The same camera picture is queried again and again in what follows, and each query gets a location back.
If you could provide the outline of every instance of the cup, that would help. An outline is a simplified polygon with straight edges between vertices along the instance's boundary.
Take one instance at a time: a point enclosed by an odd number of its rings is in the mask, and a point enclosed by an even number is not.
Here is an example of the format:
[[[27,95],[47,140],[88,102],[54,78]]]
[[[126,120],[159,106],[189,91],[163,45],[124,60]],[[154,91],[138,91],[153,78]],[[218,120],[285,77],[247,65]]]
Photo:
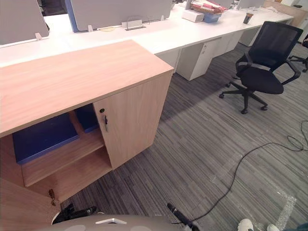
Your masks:
[[[246,17],[243,23],[247,24],[253,15],[254,15],[253,13],[246,13]]]

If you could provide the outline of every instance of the white shoe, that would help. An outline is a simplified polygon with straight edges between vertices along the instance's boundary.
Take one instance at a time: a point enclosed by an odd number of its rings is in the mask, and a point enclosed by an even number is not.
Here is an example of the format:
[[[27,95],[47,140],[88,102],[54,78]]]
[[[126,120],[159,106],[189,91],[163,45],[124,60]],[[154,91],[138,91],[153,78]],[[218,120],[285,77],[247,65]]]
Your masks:
[[[241,220],[241,222],[237,226],[237,230],[238,231],[248,231],[248,230],[253,231],[254,226],[253,226],[251,220],[245,218],[245,219]]]
[[[273,224],[268,225],[266,230],[267,231],[279,231],[279,229],[276,226],[274,226]]]

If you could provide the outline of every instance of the cabinet shelf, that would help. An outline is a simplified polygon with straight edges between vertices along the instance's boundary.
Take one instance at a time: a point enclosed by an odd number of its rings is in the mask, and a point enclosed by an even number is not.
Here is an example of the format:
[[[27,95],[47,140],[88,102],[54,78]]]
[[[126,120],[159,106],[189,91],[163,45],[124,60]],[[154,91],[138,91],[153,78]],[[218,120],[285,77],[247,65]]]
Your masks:
[[[70,112],[70,119],[79,134],[79,139],[22,165],[26,187],[39,182],[104,146],[103,137],[99,129],[85,133],[74,112]]]
[[[46,195],[53,189],[55,199],[63,202],[111,170],[106,147],[102,147],[29,188]]]

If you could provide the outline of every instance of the cable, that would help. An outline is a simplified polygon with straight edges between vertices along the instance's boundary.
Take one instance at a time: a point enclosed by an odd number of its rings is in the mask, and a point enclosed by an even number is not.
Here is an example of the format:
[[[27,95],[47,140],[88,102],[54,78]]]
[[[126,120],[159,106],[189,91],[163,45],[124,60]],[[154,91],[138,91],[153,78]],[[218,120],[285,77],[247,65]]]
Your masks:
[[[308,137],[307,137],[307,134],[305,134],[305,132],[303,131],[303,124],[304,124],[305,122],[308,123],[308,120],[303,120],[303,121],[301,122],[301,124],[300,124],[300,130],[301,130],[302,135],[303,135],[303,137],[304,137],[304,139],[305,139],[305,141],[306,141],[306,145],[308,145]],[[244,160],[244,158],[245,158],[246,156],[248,156],[249,154],[251,154],[253,151],[255,151],[255,150],[257,150],[257,149],[260,149],[260,148],[262,148],[262,147],[265,147],[265,146],[267,146],[267,145],[270,145],[270,144],[278,145],[278,146],[280,146],[280,147],[283,147],[283,148],[285,148],[285,149],[287,149],[287,150],[290,150],[290,151],[293,151],[293,152],[308,151],[308,149],[305,149],[305,148],[304,148],[304,144],[303,144],[301,141],[299,141],[297,138],[295,138],[295,137],[293,137],[293,136],[287,136],[287,139],[288,139],[289,143],[290,143],[294,148],[296,148],[296,150],[295,150],[295,149],[292,149],[292,148],[290,148],[290,147],[284,146],[284,145],[282,145],[282,144],[280,144],[280,143],[269,142],[269,143],[263,144],[263,145],[261,145],[261,146],[259,146],[259,147],[256,147],[256,148],[250,150],[249,152],[247,152],[245,155],[243,155],[242,158],[240,159],[239,163],[238,163],[237,166],[236,166],[236,169],[235,169],[235,172],[234,172],[234,175],[233,175],[233,179],[232,179],[231,185],[230,185],[230,187],[228,188],[228,190],[225,192],[225,194],[224,194],[222,197],[220,197],[220,198],[215,202],[215,204],[214,204],[206,213],[204,213],[203,215],[201,215],[201,216],[199,216],[199,217],[197,217],[197,218],[195,218],[195,219],[190,220],[189,222],[194,222],[194,221],[199,220],[199,219],[205,217],[206,215],[208,215],[208,214],[218,205],[218,203],[219,203],[219,202],[231,191],[231,188],[232,188],[232,186],[233,186],[233,184],[234,184],[234,181],[235,181],[235,177],[236,177],[236,174],[237,174],[237,170],[239,169],[239,166],[240,166],[241,162]],[[171,223],[171,224],[182,224],[182,222]]]

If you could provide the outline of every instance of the office chair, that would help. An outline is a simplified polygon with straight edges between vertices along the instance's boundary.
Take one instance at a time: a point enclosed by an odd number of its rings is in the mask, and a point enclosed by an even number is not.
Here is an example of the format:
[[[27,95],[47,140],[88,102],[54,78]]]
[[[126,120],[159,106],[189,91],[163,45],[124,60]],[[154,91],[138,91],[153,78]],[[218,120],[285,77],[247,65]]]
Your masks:
[[[302,43],[302,46],[308,48],[308,41],[305,41],[306,39],[308,39],[308,35],[305,37],[305,39],[304,39],[304,41]],[[307,58],[301,58],[301,57],[292,55],[292,56],[289,57],[289,60],[291,62],[302,62],[303,64],[305,64],[305,67],[306,67],[303,70],[303,72],[307,71],[307,69],[308,69],[308,57]]]
[[[242,87],[234,82],[226,84],[235,86],[238,90],[223,91],[219,97],[224,98],[224,94],[241,94],[244,96],[244,109],[242,114],[248,113],[249,97],[263,104],[261,109],[266,111],[268,104],[257,97],[254,92],[259,91],[268,94],[282,94],[283,86],[300,76],[300,71],[287,60],[292,48],[302,34],[303,30],[294,26],[281,23],[264,22],[254,44],[242,58],[236,62],[236,76],[241,80]],[[284,82],[280,82],[273,71],[282,64],[287,63],[294,71],[294,75]]]

